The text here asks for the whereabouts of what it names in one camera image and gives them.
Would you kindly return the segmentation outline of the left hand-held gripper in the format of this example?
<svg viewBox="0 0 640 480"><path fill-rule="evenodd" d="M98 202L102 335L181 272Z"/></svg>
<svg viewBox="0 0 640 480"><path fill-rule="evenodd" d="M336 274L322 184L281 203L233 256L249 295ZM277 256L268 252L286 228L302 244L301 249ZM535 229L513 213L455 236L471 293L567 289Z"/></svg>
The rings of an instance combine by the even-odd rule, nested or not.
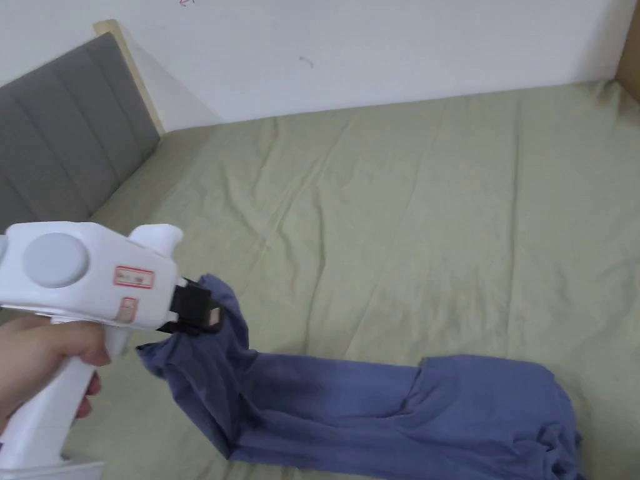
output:
<svg viewBox="0 0 640 480"><path fill-rule="evenodd" d="M13 224L1 236L1 306L54 324L98 323L111 358L135 329L217 334L225 308L210 290L179 275L173 254L182 239L181 229L169 224L137 226L128 236L93 222ZM92 375L94 367L66 359L17 410L1 436L2 472L60 468Z"/></svg>

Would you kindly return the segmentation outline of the person's left hand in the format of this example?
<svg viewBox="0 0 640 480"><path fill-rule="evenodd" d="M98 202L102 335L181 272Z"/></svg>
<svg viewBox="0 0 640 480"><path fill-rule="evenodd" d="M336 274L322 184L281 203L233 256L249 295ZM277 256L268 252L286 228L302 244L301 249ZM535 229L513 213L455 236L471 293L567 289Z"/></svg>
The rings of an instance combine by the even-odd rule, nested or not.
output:
<svg viewBox="0 0 640 480"><path fill-rule="evenodd" d="M1 326L2 431L15 412L45 388L61 364L74 357L97 368L111 362L100 324L53 324L47 317L26 316Z"/></svg>

